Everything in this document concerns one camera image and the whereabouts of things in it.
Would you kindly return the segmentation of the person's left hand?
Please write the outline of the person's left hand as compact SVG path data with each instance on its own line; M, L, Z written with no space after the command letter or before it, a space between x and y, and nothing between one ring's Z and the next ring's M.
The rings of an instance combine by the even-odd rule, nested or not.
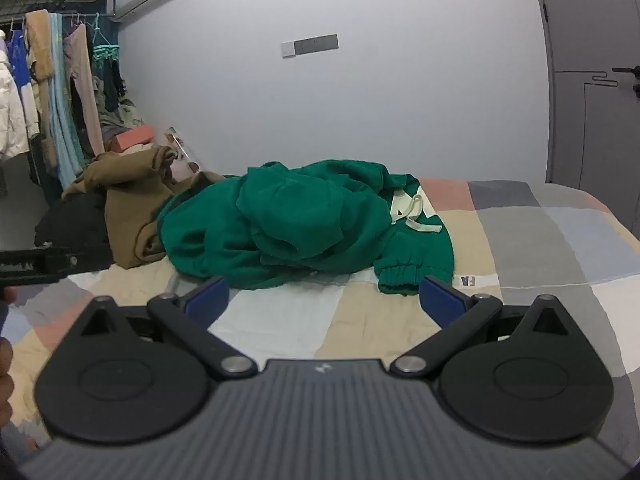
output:
M10 397L14 391L14 381L10 375L13 361L13 348L9 341L1 338L0 349L0 426L4 427L11 420L12 406Z

